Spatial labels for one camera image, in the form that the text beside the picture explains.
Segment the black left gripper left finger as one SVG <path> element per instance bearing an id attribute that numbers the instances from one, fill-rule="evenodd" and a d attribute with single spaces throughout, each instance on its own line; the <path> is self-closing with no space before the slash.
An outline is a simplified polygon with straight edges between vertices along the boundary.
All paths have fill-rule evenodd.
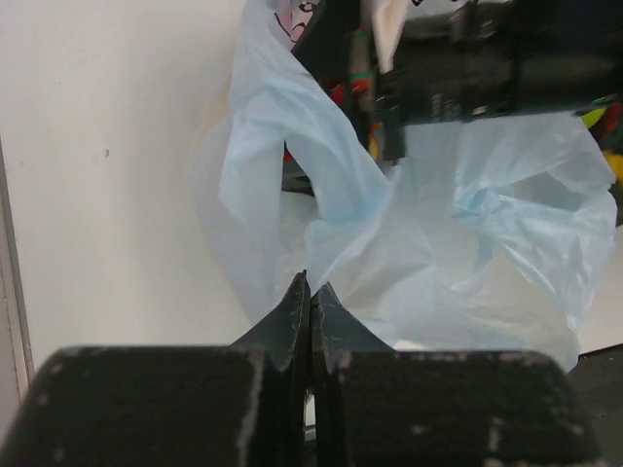
<path id="1" fill-rule="evenodd" d="M 303 273 L 226 346 L 73 346 L 40 368 L 5 466 L 300 466 L 311 292 Z"/>

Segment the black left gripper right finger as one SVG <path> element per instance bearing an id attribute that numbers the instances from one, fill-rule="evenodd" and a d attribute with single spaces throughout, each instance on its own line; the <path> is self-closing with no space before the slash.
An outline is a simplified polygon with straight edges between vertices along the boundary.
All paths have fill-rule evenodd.
<path id="1" fill-rule="evenodd" d="M 311 301 L 321 466 L 603 466 L 567 374 L 534 351 L 397 351 L 330 286 Z"/>

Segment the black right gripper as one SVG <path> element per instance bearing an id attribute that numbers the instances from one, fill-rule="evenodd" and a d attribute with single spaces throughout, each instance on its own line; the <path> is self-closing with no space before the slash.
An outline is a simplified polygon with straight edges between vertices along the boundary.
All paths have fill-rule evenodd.
<path id="1" fill-rule="evenodd" d="M 412 125 L 589 111 L 622 91 L 618 1 L 467 1 L 419 18 L 406 2 L 321 1 L 293 54 L 378 161 Z"/>

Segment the light blue printed plastic bag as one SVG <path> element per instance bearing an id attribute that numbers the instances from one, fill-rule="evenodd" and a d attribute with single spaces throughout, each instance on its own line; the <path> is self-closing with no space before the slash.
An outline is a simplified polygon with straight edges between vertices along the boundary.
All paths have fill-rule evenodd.
<path id="1" fill-rule="evenodd" d="M 378 167 L 276 14 L 245 5 L 223 118 L 189 168 L 249 319 L 305 271 L 401 349 L 536 350 L 572 369 L 615 237 L 614 176 L 582 121 L 411 126 L 406 158 Z"/>

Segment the yellow fake fruit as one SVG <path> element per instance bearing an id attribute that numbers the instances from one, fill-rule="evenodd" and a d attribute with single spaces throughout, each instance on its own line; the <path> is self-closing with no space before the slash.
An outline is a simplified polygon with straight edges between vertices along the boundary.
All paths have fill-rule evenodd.
<path id="1" fill-rule="evenodd" d="M 623 184 L 623 155 L 614 153 L 611 150 L 604 150 L 605 160 L 615 175 L 616 184 Z"/>

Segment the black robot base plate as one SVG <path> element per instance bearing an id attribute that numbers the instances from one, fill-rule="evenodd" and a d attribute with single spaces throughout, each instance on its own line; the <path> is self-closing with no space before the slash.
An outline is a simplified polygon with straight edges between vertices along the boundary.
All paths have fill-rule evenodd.
<path id="1" fill-rule="evenodd" d="M 581 354 L 568 376 L 581 391 L 608 385 L 622 386 L 622 344 Z"/>

